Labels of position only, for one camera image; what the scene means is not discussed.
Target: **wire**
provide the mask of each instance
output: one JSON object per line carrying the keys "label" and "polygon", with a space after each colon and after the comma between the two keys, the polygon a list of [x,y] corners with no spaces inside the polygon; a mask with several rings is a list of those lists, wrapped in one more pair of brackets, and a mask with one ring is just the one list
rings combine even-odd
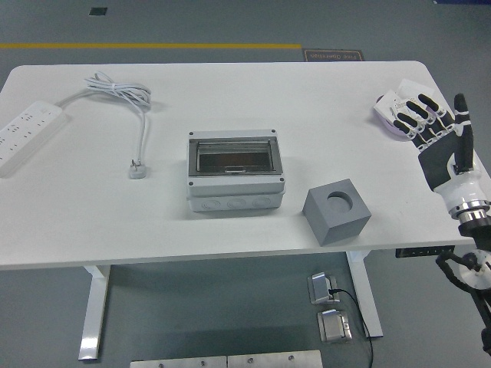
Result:
{"label": "wire", "polygon": [[140,115],[141,129],[138,139],[137,158],[131,160],[130,178],[141,179],[147,174],[147,169],[142,164],[143,138],[145,137],[146,119],[142,107],[150,107],[151,91],[148,87],[138,83],[116,83],[102,71],[95,73],[92,78],[84,78],[88,90],[73,94],[58,103],[62,107],[78,98],[90,96],[96,93],[106,93],[115,97],[123,98],[129,102]]}
{"label": "wire", "polygon": [[474,269],[476,267],[475,264],[472,262],[469,263],[469,260],[463,259],[459,257],[458,255],[455,255],[451,251],[443,251],[440,253],[440,255],[437,257],[435,262],[437,263],[438,267],[440,267],[440,270],[443,271],[445,276],[447,277],[448,281],[450,281],[452,284],[457,286],[460,290],[465,291],[466,293],[470,292],[470,286],[466,284],[465,282],[462,282],[459,280],[459,278],[453,273],[452,268],[450,265],[447,263],[447,260],[451,259],[452,261],[458,263],[459,265],[464,265],[467,268]]}
{"label": "wire", "polygon": [[336,293],[339,293],[339,292],[346,293],[346,294],[348,294],[350,296],[350,298],[354,302],[354,305],[356,305],[356,308],[358,309],[358,313],[360,314],[361,322],[363,323],[363,326],[364,326],[365,330],[367,330],[367,335],[368,335],[367,338],[368,338],[368,341],[370,342],[370,363],[368,364],[368,367],[371,368],[373,366],[373,364],[374,364],[374,345],[372,344],[372,341],[371,341],[371,335],[370,335],[370,331],[368,330],[368,326],[365,323],[365,319],[363,318],[363,314],[361,313],[360,304],[357,302],[356,299],[354,299],[353,295],[351,295],[345,289],[329,289],[329,294],[330,295],[336,294]]}
{"label": "wire", "polygon": [[150,107],[150,89],[138,83],[115,83],[101,71],[98,71],[93,78],[85,78],[84,81],[87,83],[89,90],[123,98],[138,110],[141,119],[141,130],[138,140],[137,160],[141,163],[146,122],[145,113],[140,106]]}

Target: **power strip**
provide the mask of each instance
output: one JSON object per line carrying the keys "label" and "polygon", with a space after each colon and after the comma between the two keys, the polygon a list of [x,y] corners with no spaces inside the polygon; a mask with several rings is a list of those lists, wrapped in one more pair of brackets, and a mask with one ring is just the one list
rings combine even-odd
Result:
{"label": "power strip", "polygon": [[27,159],[65,121],[60,107],[36,101],[0,130],[0,177]]}

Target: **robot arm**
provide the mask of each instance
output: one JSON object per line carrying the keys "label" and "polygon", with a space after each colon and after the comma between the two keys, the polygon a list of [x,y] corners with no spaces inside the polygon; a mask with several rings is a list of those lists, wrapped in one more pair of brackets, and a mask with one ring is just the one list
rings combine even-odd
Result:
{"label": "robot arm", "polygon": [[[394,114],[392,126],[419,149],[418,159],[430,189],[443,197],[452,219],[460,222],[462,236],[472,237],[477,250],[459,257],[446,251],[437,264],[459,289],[468,292],[485,328],[483,349],[491,355],[491,218],[489,202],[479,187],[481,171],[474,160],[473,131],[465,98],[457,94],[455,115],[424,94],[406,102],[407,112]],[[460,277],[447,261],[460,265]]]}

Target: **table top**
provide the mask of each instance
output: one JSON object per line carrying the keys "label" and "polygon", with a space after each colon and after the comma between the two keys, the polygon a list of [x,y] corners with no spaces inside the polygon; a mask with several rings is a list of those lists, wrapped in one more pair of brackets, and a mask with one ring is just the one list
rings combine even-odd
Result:
{"label": "table top", "polygon": [[[373,111],[403,78],[443,102],[419,62],[23,66],[0,93],[0,128],[36,100],[83,90],[96,71],[152,90],[150,171],[127,177],[140,129],[128,103],[97,94],[67,105],[66,124],[0,179],[0,269],[472,243],[427,187],[416,148]],[[281,207],[191,212],[188,132],[246,129],[278,132]],[[358,237],[321,247],[302,214],[307,192],[348,178],[371,219]],[[491,194],[485,170],[481,186]]]}

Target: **yellow floor line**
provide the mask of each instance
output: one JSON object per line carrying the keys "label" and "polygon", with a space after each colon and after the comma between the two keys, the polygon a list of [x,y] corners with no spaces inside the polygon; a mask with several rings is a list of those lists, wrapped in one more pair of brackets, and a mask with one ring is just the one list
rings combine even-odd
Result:
{"label": "yellow floor line", "polygon": [[155,43],[3,43],[0,48],[263,48],[301,49],[300,44],[155,44]]}

